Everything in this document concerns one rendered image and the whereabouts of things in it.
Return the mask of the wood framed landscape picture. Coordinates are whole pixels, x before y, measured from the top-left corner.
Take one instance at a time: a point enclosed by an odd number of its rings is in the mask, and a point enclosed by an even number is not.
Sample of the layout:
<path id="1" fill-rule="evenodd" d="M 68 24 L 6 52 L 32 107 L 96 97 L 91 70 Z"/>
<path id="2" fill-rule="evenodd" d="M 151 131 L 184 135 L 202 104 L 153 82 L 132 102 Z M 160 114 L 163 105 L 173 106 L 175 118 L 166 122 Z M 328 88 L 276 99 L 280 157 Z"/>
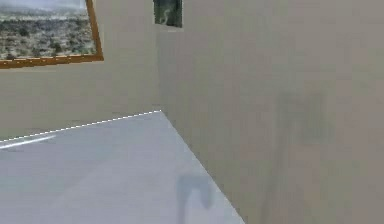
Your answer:
<path id="1" fill-rule="evenodd" d="M 0 69 L 103 59 L 93 0 L 0 0 Z"/>

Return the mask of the dark green wall picture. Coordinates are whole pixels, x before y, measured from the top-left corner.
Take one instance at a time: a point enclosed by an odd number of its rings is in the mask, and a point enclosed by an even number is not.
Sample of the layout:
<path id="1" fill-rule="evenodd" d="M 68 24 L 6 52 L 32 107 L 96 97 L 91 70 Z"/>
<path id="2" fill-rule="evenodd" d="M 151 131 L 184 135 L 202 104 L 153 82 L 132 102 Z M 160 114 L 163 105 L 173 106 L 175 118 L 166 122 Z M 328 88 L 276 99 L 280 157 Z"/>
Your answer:
<path id="1" fill-rule="evenodd" d="M 155 23 L 183 27 L 182 0 L 153 0 Z"/>

